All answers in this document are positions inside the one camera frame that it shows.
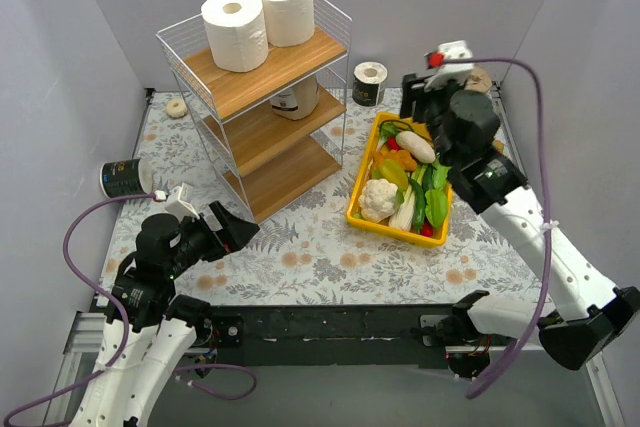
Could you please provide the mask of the white radish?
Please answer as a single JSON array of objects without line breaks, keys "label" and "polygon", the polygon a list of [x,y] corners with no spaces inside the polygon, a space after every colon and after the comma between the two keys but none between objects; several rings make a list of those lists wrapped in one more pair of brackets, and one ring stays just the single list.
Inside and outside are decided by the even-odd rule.
[{"label": "white radish", "polygon": [[407,150],[417,161],[431,164],[436,160],[433,147],[421,136],[412,131],[401,131],[395,137],[398,145]]}]

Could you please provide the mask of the small beige donut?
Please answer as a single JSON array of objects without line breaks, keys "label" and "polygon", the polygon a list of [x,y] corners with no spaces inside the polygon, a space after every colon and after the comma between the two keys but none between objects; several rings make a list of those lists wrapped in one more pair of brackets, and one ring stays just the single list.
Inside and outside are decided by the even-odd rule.
[{"label": "small beige donut", "polygon": [[166,114],[173,119],[179,119],[187,115],[188,108],[182,98],[174,98],[165,104]]}]

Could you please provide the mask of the yellow orange pepper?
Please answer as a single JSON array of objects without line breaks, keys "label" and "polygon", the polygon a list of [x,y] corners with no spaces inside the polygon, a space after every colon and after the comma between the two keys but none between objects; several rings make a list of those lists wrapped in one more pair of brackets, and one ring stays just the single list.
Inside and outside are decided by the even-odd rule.
[{"label": "yellow orange pepper", "polygon": [[409,174],[418,168],[418,162],[407,150],[377,151],[372,156],[371,178],[385,179],[404,191],[409,186]]}]

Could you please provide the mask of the white paper towel roll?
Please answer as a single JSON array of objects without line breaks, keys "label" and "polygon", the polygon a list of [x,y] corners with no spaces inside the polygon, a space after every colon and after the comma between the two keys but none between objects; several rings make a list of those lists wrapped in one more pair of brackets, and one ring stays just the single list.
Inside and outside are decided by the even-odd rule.
[{"label": "white paper towel roll", "polygon": [[219,68],[244,73],[266,61],[268,40],[261,0],[206,0],[201,15]]},{"label": "white paper towel roll", "polygon": [[313,0],[262,0],[267,38],[275,47],[307,42],[315,32]]}]

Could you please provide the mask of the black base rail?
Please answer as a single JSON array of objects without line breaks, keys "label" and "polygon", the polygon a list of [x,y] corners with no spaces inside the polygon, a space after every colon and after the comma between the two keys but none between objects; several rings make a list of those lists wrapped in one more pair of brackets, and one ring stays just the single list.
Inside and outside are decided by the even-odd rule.
[{"label": "black base rail", "polygon": [[220,359],[243,366],[416,365],[471,376],[497,337],[455,332],[448,304],[218,306]]}]

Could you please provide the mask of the green cucumber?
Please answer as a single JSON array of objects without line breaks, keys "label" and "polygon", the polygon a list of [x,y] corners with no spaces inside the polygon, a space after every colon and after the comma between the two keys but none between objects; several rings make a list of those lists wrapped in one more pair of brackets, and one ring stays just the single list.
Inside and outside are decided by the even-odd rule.
[{"label": "green cucumber", "polygon": [[430,167],[430,174],[427,178],[429,190],[442,190],[447,184],[447,177],[450,168],[442,165],[438,160],[434,161]]}]

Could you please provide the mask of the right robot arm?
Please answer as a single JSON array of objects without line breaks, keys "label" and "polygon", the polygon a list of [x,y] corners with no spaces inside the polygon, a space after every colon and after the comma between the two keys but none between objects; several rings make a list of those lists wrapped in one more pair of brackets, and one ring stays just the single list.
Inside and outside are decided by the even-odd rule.
[{"label": "right robot arm", "polygon": [[476,291],[457,302],[441,331],[464,344],[486,334],[516,339],[528,324],[559,365],[578,370],[620,336],[639,313],[639,291],[601,274],[544,209],[524,174],[494,146],[500,118],[490,98],[455,80],[402,79],[400,115],[426,126],[456,194],[519,254],[541,281],[548,314]]}]

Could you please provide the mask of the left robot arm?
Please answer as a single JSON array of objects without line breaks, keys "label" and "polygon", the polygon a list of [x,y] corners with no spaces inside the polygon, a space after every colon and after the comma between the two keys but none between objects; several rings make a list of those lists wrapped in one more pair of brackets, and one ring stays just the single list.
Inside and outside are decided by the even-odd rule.
[{"label": "left robot arm", "polygon": [[175,289],[190,267],[243,249],[259,231],[219,202],[209,208],[217,231],[185,202],[142,222],[111,288],[93,377],[72,425],[144,426],[187,350],[205,345],[213,356],[240,344],[240,317],[217,317],[210,304]]}]

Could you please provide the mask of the black wrapped roll on side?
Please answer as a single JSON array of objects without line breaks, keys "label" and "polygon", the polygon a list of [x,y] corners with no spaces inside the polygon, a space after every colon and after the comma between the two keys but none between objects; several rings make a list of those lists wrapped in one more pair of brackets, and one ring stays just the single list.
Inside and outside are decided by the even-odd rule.
[{"label": "black wrapped roll on side", "polygon": [[151,194],[152,167],[141,158],[108,162],[100,169],[99,184],[107,198]]}]

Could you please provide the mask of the white cauliflower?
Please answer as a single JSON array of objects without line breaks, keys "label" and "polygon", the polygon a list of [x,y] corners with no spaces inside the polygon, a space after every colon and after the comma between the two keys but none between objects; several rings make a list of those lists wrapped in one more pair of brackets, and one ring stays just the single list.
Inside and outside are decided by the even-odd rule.
[{"label": "white cauliflower", "polygon": [[359,196],[360,215],[367,221],[379,223],[390,217],[396,209],[398,186],[388,180],[368,180]]}]

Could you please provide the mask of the floral table mat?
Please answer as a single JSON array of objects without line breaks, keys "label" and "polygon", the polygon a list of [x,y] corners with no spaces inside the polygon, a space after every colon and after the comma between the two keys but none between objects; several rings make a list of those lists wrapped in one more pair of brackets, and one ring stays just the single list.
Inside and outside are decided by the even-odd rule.
[{"label": "floral table mat", "polygon": [[[194,187],[200,212],[220,200],[243,213],[218,181],[189,116],[165,113],[178,93],[156,93],[137,156],[153,166],[157,187]],[[540,282],[500,235],[454,195],[444,246],[419,246],[348,224],[346,209],[373,125],[374,108],[348,97],[343,168],[266,220],[252,243],[216,263],[199,263],[176,281],[178,293],[212,304],[450,303],[476,289],[534,303]],[[110,289],[119,263],[134,248],[142,220],[162,206],[124,204],[100,283]],[[207,215],[213,229],[213,215]]]}]

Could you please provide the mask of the black wrapped roll at back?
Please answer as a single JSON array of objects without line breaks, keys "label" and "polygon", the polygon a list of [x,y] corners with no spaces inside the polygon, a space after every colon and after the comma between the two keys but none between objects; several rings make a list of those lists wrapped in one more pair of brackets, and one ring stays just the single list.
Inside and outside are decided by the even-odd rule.
[{"label": "black wrapped roll at back", "polygon": [[383,102],[387,68],[378,62],[362,62],[354,68],[352,98],[361,106],[374,107]]}]

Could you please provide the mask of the bok choy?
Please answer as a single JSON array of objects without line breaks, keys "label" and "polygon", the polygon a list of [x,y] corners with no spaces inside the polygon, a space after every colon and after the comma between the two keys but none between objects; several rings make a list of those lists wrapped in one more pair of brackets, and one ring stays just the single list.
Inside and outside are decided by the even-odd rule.
[{"label": "bok choy", "polygon": [[403,203],[389,218],[388,226],[402,231],[410,231],[415,212],[415,189],[412,184],[404,192]]}]

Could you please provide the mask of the yellow plastic bin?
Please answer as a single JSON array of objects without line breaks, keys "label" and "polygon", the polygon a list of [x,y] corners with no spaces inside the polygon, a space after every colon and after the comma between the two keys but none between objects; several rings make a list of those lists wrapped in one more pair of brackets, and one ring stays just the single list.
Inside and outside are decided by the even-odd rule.
[{"label": "yellow plastic bin", "polygon": [[375,233],[378,235],[390,237],[393,239],[401,240],[404,242],[412,243],[422,248],[436,248],[443,246],[447,240],[449,232],[449,224],[451,220],[451,211],[453,204],[453,189],[450,183],[445,186],[444,192],[447,195],[449,204],[449,212],[443,221],[443,224],[434,229],[432,236],[423,236],[420,233],[413,231],[402,231],[400,229],[389,227],[386,223],[373,223],[368,220],[360,219],[355,216],[360,212],[359,197],[366,182],[370,179],[371,166],[369,165],[373,157],[373,152],[377,151],[377,145],[380,139],[380,125],[384,122],[406,122],[411,128],[413,128],[417,134],[424,136],[428,141],[431,140],[426,127],[424,125],[410,121],[409,119],[401,119],[398,114],[391,112],[380,111],[376,114],[371,132],[369,134],[369,140],[364,150],[363,159],[360,165],[360,169],[354,184],[352,195],[349,205],[346,211],[347,222],[353,227],[359,228],[363,231]]}]

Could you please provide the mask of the brown printed paper roll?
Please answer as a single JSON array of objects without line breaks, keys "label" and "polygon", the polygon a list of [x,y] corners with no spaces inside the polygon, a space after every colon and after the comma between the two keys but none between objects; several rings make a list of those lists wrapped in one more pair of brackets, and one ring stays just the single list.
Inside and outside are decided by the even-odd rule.
[{"label": "brown printed paper roll", "polygon": [[309,116],[319,103],[319,84],[312,75],[297,82],[269,99],[276,115],[289,120],[301,120]]}]

